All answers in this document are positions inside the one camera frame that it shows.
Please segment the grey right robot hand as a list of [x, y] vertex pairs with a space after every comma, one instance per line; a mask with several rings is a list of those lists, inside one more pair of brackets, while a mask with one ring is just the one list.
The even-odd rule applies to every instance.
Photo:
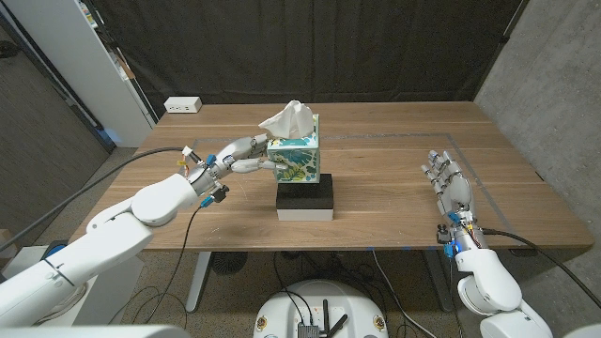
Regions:
[[428, 165], [422, 170], [437, 196], [444, 224], [438, 225], [437, 242], [452, 246], [458, 254], [486, 248], [483, 233], [476, 224], [476, 205], [468, 178], [447, 151], [430, 150]]

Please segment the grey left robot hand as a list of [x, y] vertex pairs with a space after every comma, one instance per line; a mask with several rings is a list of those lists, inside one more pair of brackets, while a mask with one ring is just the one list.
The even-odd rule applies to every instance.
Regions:
[[239, 138], [217, 155], [209, 155], [205, 161], [186, 146], [182, 154], [195, 163], [186, 178], [196, 194], [200, 196], [214, 191], [220, 186], [219, 180], [231, 173], [247, 174], [259, 169], [286, 170], [288, 165], [283, 162], [263, 159], [269, 140], [265, 133]]

